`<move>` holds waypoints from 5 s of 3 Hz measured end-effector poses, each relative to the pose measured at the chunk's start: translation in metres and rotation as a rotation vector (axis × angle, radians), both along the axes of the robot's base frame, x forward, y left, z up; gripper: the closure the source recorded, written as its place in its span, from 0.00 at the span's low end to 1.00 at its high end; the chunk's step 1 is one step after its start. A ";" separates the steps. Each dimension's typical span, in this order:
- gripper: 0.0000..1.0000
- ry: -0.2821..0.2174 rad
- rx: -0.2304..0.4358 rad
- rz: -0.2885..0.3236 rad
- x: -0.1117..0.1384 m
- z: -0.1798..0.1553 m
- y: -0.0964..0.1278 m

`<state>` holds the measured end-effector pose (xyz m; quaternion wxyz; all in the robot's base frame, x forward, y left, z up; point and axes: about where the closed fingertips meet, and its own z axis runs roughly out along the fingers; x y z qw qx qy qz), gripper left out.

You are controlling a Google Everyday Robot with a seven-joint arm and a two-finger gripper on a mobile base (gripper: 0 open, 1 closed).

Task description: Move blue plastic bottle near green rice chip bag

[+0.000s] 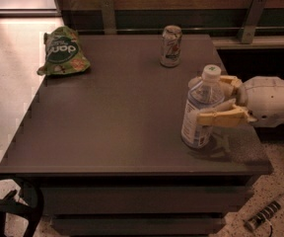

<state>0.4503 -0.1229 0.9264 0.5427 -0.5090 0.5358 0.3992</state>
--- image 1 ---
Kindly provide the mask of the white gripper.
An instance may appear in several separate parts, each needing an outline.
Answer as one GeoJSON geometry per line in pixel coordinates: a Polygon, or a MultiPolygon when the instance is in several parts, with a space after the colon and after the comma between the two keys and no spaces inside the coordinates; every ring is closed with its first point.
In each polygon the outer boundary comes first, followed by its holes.
{"type": "Polygon", "coordinates": [[[197,114],[200,125],[235,127],[250,123],[254,127],[276,127],[284,123],[284,80],[255,76],[238,90],[237,104],[230,99],[197,114]]]}

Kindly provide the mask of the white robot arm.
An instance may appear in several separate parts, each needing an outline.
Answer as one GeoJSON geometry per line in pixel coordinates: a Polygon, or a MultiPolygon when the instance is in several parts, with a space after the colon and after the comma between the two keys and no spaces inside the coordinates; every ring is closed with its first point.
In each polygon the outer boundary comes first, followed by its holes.
{"type": "Polygon", "coordinates": [[[201,125],[234,127],[276,127],[284,124],[284,80],[255,76],[243,82],[236,76],[222,76],[226,101],[198,113],[201,125]]]}

